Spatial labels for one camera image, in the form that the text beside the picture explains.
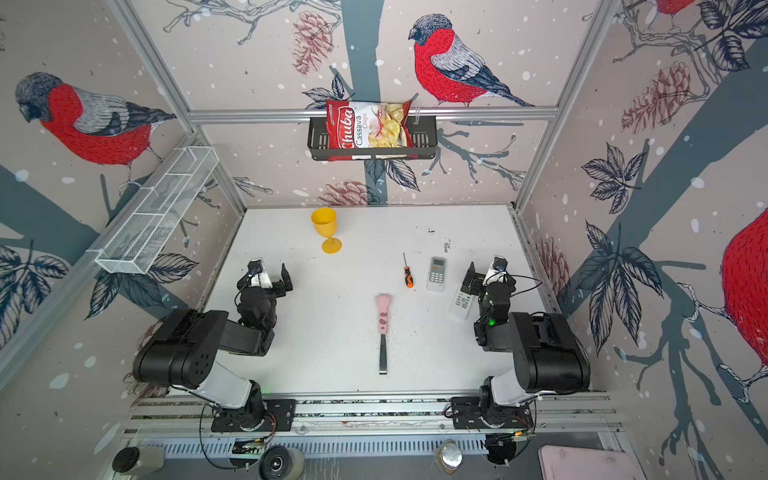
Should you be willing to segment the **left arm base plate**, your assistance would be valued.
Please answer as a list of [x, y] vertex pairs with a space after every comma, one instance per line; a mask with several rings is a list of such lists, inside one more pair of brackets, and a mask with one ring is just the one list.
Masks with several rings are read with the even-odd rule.
[[240, 409], [214, 410], [211, 431], [214, 433], [265, 433], [291, 430], [296, 401], [273, 399], [261, 402], [261, 409], [246, 405]]

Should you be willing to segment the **white AC remote with display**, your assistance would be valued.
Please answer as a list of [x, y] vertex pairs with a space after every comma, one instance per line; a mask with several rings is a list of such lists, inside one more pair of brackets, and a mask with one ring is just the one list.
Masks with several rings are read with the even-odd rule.
[[427, 274], [427, 290], [441, 293], [445, 290], [446, 259], [432, 257]]

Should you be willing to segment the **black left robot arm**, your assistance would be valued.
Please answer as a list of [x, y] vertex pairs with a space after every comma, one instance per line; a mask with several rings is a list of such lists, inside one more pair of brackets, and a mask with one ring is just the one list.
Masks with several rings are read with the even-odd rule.
[[287, 432], [296, 401], [265, 399], [256, 381], [234, 373], [216, 357], [221, 351], [266, 356], [275, 337], [277, 300], [293, 290], [290, 273], [282, 266], [280, 278], [272, 280], [263, 261], [255, 259], [236, 289], [238, 320], [222, 310], [174, 311], [139, 350], [132, 375], [150, 386], [183, 390], [208, 402], [214, 433]]

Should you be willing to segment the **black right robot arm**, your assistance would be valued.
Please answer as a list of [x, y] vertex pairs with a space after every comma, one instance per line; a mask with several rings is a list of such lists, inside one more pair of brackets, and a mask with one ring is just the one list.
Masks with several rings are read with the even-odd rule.
[[531, 408], [547, 395], [585, 392], [590, 365], [583, 348], [559, 313], [515, 312], [511, 300], [519, 293], [508, 262], [496, 257], [481, 273], [471, 264], [457, 299], [478, 306], [473, 322], [476, 343], [487, 353], [512, 356], [511, 367], [487, 377], [476, 397], [454, 397], [449, 412], [456, 429], [520, 429], [530, 433]]

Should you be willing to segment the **orange black screwdriver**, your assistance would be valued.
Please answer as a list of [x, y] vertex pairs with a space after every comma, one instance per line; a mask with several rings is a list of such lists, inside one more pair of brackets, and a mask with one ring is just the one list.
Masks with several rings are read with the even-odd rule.
[[403, 255], [403, 261], [404, 261], [404, 281], [405, 281], [405, 285], [408, 288], [413, 288], [414, 287], [414, 279], [413, 279], [413, 275], [411, 273], [410, 265], [407, 262], [406, 255]]

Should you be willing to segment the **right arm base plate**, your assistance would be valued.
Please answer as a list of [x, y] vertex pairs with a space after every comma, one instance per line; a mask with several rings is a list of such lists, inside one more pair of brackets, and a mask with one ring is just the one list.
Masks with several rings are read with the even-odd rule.
[[533, 414], [527, 407], [499, 406], [479, 397], [452, 397], [444, 414], [455, 429], [532, 430]]

